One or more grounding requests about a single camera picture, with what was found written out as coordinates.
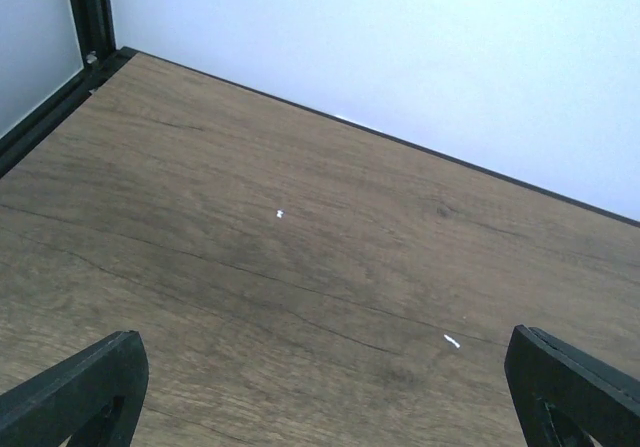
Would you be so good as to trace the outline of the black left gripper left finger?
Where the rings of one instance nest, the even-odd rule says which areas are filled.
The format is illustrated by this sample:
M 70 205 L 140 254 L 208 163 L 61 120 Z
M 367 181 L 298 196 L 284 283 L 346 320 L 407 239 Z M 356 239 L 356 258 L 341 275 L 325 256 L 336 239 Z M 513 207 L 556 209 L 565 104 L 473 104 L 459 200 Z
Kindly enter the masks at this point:
M 129 446 L 149 381 L 137 331 L 116 331 L 1 395 L 3 446 Z

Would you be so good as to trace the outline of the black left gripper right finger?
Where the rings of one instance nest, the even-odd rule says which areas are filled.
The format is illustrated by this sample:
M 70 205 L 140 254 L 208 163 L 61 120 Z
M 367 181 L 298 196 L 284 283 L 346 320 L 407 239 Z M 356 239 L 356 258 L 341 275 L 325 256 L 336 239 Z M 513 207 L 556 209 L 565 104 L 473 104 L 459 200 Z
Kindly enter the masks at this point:
M 518 325 L 504 370 L 529 446 L 637 446 L 639 381 L 539 328 Z

